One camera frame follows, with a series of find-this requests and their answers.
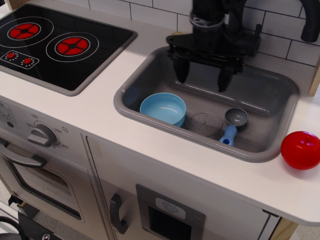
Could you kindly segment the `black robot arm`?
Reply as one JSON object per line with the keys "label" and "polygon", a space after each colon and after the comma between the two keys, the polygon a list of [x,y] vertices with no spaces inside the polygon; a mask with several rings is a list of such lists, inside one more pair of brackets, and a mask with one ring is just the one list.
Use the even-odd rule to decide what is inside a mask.
{"label": "black robot arm", "polygon": [[189,16],[192,33],[166,38],[167,56],[181,83],[187,79],[191,62],[220,69],[219,92],[226,91],[233,75],[243,71],[246,52],[226,38],[225,14],[222,0],[194,0]]}

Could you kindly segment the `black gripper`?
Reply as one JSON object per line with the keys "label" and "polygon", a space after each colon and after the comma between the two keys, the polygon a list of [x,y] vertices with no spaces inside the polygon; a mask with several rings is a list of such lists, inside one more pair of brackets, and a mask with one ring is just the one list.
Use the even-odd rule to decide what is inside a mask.
{"label": "black gripper", "polygon": [[188,77],[190,62],[220,68],[218,91],[227,90],[234,74],[244,69],[244,50],[227,40],[225,23],[211,26],[195,25],[192,33],[170,35],[168,56],[173,60],[177,80],[184,83]]}

